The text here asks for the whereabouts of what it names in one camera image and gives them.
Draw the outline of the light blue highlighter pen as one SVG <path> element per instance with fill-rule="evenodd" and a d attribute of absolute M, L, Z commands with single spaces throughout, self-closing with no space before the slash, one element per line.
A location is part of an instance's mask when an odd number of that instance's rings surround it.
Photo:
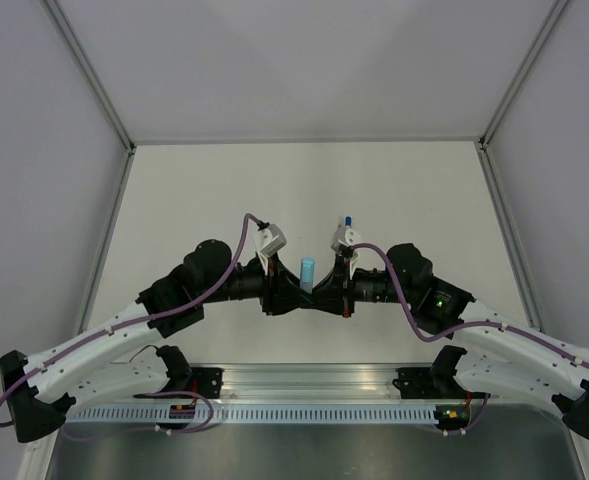
<path fill-rule="evenodd" d="M 300 280 L 300 288 L 306 294 L 312 294 L 314 288 L 314 279 L 313 278 L 302 278 Z"/>

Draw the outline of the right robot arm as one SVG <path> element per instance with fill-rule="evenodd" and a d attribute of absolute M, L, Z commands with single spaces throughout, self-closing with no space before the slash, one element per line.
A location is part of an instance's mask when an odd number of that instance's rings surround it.
<path fill-rule="evenodd" d="M 358 302 L 398 303 L 419 340 L 447 343 L 429 373 L 438 395 L 518 399 L 589 440 L 588 348 L 522 326 L 436 277 L 411 243 L 388 251 L 341 246 L 336 261 L 336 271 L 308 293 L 315 309 L 350 316 Z"/>

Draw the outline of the light blue eraser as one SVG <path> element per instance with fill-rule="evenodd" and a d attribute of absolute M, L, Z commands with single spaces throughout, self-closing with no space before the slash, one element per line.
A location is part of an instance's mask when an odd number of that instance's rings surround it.
<path fill-rule="evenodd" d="M 313 283 L 315 276 L 315 259 L 303 257 L 300 262 L 300 281 L 302 283 Z"/>

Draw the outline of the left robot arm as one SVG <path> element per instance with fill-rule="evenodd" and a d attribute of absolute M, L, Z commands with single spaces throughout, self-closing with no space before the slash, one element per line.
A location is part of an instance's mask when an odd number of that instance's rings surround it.
<path fill-rule="evenodd" d="M 112 319 L 37 354 L 13 350 L 0 358 L 3 395 L 19 442 L 39 440 L 75 413 L 128 396 L 164 392 L 179 398 L 191 386 L 189 364 L 179 348 L 159 346 L 140 367 L 123 355 L 159 343 L 205 317 L 207 303 L 256 298 L 277 315 L 312 299 L 314 264 L 290 272 L 277 255 L 282 241 L 259 247 L 246 265 L 220 240 L 205 240 L 166 276 Z"/>

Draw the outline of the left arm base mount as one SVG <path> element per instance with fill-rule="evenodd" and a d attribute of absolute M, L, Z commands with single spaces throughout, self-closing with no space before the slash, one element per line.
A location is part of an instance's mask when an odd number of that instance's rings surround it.
<path fill-rule="evenodd" d="M 178 346 L 148 345 L 137 352 L 130 361 L 137 360 L 148 348 L 154 349 L 153 357 L 162 363 L 161 373 L 164 380 L 157 393 L 173 392 L 172 398 L 187 398 L 186 391 L 190 391 L 207 399 L 220 398 L 223 386 L 222 368 L 191 366 Z M 153 393 L 138 394 L 136 398 L 151 398 Z"/>

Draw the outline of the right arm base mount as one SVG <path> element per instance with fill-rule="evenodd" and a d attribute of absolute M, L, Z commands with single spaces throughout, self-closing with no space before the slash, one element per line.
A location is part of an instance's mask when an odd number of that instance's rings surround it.
<path fill-rule="evenodd" d="M 468 395 L 472 399 L 482 399 L 484 392 L 465 390 L 454 380 L 458 362 L 467 353 L 461 347 L 445 346 L 431 366 L 397 368 L 392 385 L 402 399 L 467 400 Z"/>

